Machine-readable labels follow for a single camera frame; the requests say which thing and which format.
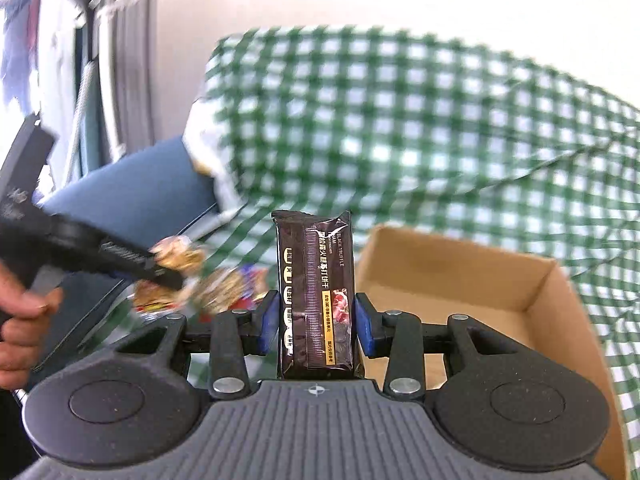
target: yellow label strip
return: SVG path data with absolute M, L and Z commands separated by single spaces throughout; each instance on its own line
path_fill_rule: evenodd
M 331 312 L 331 291 L 322 291 L 322 320 L 324 321 L 324 351 L 328 365 L 335 365 L 334 316 Z

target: white wall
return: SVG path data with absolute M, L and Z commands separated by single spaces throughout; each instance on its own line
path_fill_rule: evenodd
M 640 0 L 158 0 L 160 134 L 181 133 L 220 37 L 273 25 L 355 23 L 460 37 L 555 65 L 640 107 L 639 12 Z

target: metal screw head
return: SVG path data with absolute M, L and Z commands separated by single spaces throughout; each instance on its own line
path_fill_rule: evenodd
M 219 394 L 236 394 L 244 388 L 244 381 L 237 377 L 220 377 L 213 383 L 213 389 Z
M 420 389 L 420 383 L 411 377 L 400 377 L 391 381 L 389 387 L 395 394 L 410 395 Z

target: ribbed gray surface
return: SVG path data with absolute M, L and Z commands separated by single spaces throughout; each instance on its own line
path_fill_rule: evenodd
M 417 404 L 393 402 L 370 381 L 264 382 L 253 396 L 211 407 L 183 444 L 148 463 L 84 471 L 44 458 L 22 480 L 587 480 L 582 464 L 561 472 L 494 469 L 453 449 Z

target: candy wrapper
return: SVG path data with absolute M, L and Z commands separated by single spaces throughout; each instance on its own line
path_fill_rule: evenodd
M 164 238 L 150 252 L 159 265 L 178 270 L 185 276 L 185 280 L 181 290 L 171 290 L 144 280 L 135 283 L 133 305 L 146 322 L 181 310 L 188 304 L 207 257 L 205 250 L 194 247 L 186 236 Z
M 194 247 L 185 236 L 165 238 L 150 249 L 156 262 L 185 276 L 181 290 L 171 290 L 152 282 L 134 285 L 133 305 L 145 322 L 180 310 L 199 321 L 230 308 L 251 310 L 267 293 L 267 269 L 255 266 L 220 267 L 203 276 L 206 251 Z
M 204 315 L 251 310 L 269 290 L 266 277 L 267 269 L 255 266 L 216 269 L 195 286 L 191 303 Z

